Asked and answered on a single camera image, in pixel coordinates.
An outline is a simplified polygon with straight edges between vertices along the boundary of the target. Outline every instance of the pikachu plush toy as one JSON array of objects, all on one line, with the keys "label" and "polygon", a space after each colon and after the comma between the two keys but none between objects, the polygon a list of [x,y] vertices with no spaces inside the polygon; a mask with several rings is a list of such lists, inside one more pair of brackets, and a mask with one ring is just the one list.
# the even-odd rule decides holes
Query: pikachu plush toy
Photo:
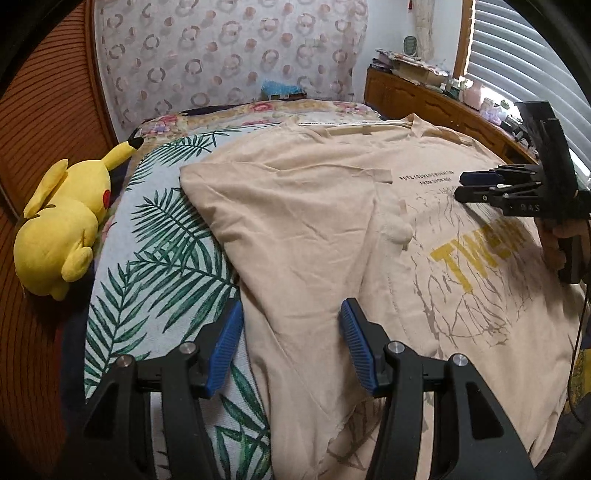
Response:
[{"label": "pikachu plush toy", "polygon": [[25,207],[24,224],[14,243],[14,264],[22,285],[35,295],[63,300],[70,283],[82,278],[92,262],[92,245],[109,208],[109,172],[143,144],[133,138],[101,160],[68,168],[52,165]]}]

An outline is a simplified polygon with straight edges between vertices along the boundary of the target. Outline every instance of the window blind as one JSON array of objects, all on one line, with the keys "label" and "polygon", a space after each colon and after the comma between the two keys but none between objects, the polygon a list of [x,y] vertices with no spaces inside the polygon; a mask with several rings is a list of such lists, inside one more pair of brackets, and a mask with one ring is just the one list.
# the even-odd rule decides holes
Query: window blind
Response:
[{"label": "window blind", "polygon": [[546,40],[503,0],[476,0],[467,78],[512,102],[547,100],[569,147],[591,169],[591,107]]}]

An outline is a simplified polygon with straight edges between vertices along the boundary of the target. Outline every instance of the red cheek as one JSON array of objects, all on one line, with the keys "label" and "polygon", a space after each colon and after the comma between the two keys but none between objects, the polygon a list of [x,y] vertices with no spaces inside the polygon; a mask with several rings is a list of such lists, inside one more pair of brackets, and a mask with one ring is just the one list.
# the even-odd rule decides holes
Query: red cheek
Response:
[{"label": "red cheek", "polygon": [[103,194],[103,205],[105,206],[105,210],[109,208],[109,200],[111,199],[111,191],[105,190]]}]

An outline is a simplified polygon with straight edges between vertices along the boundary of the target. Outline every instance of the black cable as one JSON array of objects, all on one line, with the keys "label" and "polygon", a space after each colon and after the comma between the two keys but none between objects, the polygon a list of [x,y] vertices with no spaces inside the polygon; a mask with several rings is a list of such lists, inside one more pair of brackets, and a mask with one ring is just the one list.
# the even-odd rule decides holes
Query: black cable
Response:
[{"label": "black cable", "polygon": [[[591,248],[591,226],[589,225],[589,221],[587,221],[587,232],[589,234],[589,247]],[[587,265],[587,272],[591,271],[591,260]],[[574,343],[573,348],[573,356],[570,360],[570,371],[569,371],[569,381],[566,385],[566,397],[569,401],[569,408],[573,417],[576,421],[578,421],[581,425],[585,425],[585,422],[580,419],[577,413],[574,410],[573,400],[570,398],[570,384],[573,380],[573,370],[574,370],[574,362],[577,359],[577,353],[579,353],[579,340],[581,337],[581,332],[583,331],[583,320],[585,318],[585,312],[587,310],[587,302],[589,301],[589,293],[591,291],[591,280],[587,279],[587,288],[585,289],[585,300],[583,302],[583,310],[581,311],[581,318],[579,320],[579,331],[577,332],[577,341]]]}]

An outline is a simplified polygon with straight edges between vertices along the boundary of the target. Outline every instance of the blue gripper pad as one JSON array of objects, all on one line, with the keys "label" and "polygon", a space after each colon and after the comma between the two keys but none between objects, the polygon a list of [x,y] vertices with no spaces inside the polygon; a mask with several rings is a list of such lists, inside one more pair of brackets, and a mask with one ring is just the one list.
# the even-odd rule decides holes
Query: blue gripper pad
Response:
[{"label": "blue gripper pad", "polygon": [[216,321],[225,321],[225,325],[217,337],[216,346],[209,358],[209,371],[204,387],[208,398],[211,398],[216,390],[222,387],[228,368],[230,368],[230,362],[234,357],[236,347],[238,347],[244,326],[242,302],[237,301],[229,312],[222,312],[222,316],[226,316],[226,318],[219,318]]},{"label": "blue gripper pad", "polygon": [[339,325],[349,353],[355,366],[355,372],[359,382],[371,395],[374,395],[378,389],[378,379],[376,376],[375,361],[372,355],[369,343],[365,339],[349,299],[345,300],[340,307]]},{"label": "blue gripper pad", "polygon": [[460,175],[464,186],[497,186],[503,183],[503,177],[494,171],[465,171]]}]

